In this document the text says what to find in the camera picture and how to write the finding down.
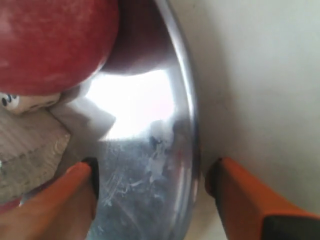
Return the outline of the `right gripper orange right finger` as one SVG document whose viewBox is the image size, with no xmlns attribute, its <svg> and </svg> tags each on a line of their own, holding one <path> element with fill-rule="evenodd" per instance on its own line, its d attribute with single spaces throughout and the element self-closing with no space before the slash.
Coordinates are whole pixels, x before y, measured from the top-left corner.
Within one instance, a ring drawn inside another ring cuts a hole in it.
<svg viewBox="0 0 320 240">
<path fill-rule="evenodd" d="M 319 215 L 274 192 L 231 158 L 207 171 L 205 190 L 229 240 L 318 240 Z"/>
</svg>

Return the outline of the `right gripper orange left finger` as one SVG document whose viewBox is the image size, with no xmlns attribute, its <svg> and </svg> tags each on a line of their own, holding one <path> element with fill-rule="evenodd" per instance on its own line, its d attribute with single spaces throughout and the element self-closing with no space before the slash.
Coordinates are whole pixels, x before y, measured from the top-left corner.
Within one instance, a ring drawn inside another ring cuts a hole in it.
<svg viewBox="0 0 320 240">
<path fill-rule="evenodd" d="M 0 216 L 2 240 L 84 240 L 97 212 L 99 164 L 87 157 Z"/>
</svg>

